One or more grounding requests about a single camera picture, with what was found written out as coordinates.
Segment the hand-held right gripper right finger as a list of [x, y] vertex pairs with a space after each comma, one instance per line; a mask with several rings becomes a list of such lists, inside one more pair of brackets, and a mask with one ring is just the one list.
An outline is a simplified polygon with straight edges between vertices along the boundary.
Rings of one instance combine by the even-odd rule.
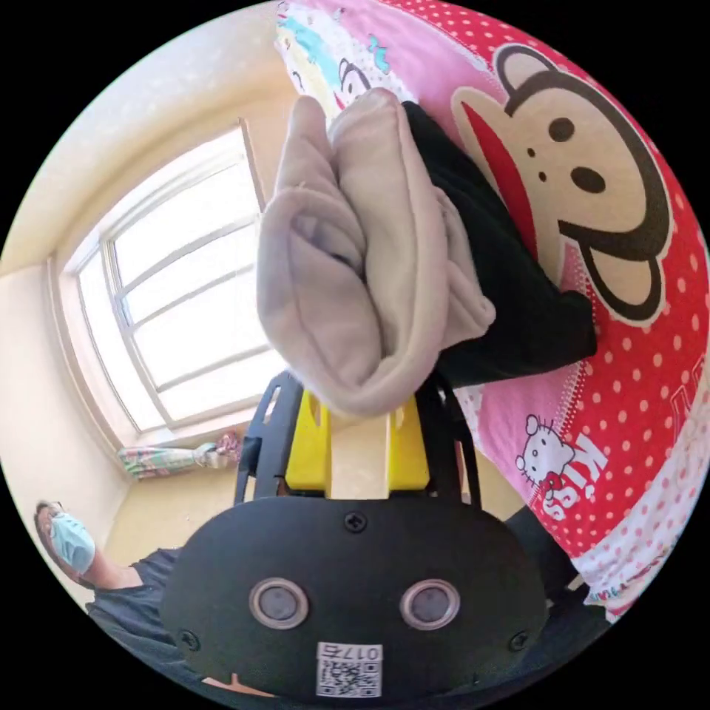
[[430, 481], [416, 398], [388, 414], [388, 489], [425, 490]]

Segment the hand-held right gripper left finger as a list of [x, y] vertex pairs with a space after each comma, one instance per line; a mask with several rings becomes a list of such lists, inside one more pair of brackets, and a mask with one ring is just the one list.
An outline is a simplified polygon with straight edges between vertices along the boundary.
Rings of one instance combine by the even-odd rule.
[[291, 491], [331, 490], [331, 412], [307, 390], [297, 413], [285, 482]]

